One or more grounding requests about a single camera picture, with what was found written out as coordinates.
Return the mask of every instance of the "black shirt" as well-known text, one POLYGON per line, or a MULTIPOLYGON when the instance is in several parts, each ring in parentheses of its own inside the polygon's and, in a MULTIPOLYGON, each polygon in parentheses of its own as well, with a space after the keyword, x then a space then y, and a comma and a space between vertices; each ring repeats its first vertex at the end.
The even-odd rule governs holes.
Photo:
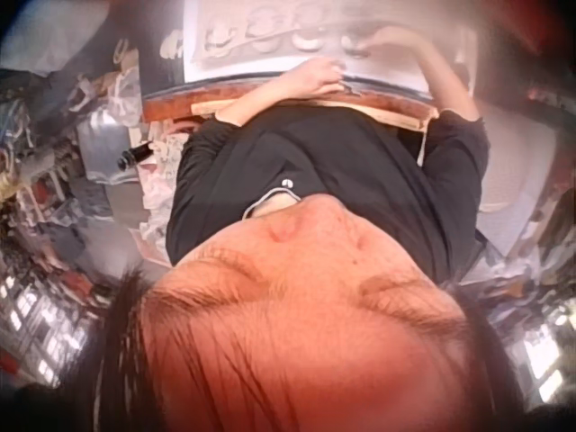
POLYGON ((423 167, 380 123, 347 108, 275 107, 243 128, 207 121, 186 143, 166 249, 175 265, 290 179, 292 191, 336 196, 395 238, 436 283, 473 245, 488 140, 482 121, 443 112, 423 167))

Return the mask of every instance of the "bottle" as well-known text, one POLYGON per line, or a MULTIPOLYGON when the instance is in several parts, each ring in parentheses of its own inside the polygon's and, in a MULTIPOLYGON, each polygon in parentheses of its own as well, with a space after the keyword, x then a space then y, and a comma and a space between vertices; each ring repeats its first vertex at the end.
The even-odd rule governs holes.
POLYGON ((151 143, 152 141, 146 141, 141 146, 123 151, 120 159, 118 159, 118 168, 121 171, 126 171, 152 156, 154 150, 149 146, 151 143))

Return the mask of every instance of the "dark hair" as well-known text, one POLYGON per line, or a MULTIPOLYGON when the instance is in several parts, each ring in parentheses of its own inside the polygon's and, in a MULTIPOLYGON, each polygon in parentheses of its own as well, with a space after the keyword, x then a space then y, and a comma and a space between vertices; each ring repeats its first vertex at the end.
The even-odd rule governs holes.
MULTIPOLYGON (((60 377, 60 386, 53 391, 53 401, 58 402, 54 402, 58 409, 53 412, 66 413, 58 421, 50 420, 54 430, 168 430, 162 401, 154 388, 138 314, 142 297, 150 287, 151 284, 138 273, 124 276, 106 319, 94 329, 80 357, 69 364, 60 377)), ((465 295, 456 292, 453 296, 471 326, 474 353, 481 356, 479 364, 484 379, 479 388, 469 392, 473 397, 470 407, 474 429, 494 432, 522 430, 520 428, 526 425, 523 399, 515 370, 502 344, 488 321, 465 295)), ((208 411, 213 430, 224 430, 194 341, 189 340, 191 335, 178 336, 186 338, 189 371, 205 398, 202 410, 208 411)), ((234 366, 231 359, 228 361, 237 374, 242 374, 242 384, 264 413, 269 429, 286 430, 250 369, 248 359, 245 356, 239 358, 242 366, 234 366)), ((190 430, 194 430, 194 410, 198 408, 191 407, 190 430)), ((295 414, 292 419, 289 430, 298 430, 295 414)), ((42 427, 51 430, 49 424, 43 423, 42 427)))

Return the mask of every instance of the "forehead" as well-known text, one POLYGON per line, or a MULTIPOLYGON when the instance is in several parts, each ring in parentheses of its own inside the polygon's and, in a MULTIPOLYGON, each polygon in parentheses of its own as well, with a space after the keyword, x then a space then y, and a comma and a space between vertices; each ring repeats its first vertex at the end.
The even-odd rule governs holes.
POLYGON ((357 430, 362 422, 370 430, 407 419, 416 426, 441 419, 438 401, 458 393, 435 344, 367 310, 255 301, 158 324, 147 329, 162 353, 152 369, 168 413, 180 421, 205 403, 207 389, 231 424, 246 425, 247 399, 265 398, 283 421, 292 405, 310 430, 357 430))

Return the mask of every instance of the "hand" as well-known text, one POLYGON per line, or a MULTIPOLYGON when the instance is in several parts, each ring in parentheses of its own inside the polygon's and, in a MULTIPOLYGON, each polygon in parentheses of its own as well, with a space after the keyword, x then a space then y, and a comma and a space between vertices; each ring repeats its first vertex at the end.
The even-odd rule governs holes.
POLYGON ((358 43, 359 50, 369 50, 372 47, 381 45, 397 45, 409 49, 415 49, 425 42, 425 39, 415 31, 404 27, 389 26, 382 27, 375 34, 361 40, 358 43))
POLYGON ((311 99, 342 92, 344 64, 332 58, 312 58, 270 81, 283 99, 311 99))

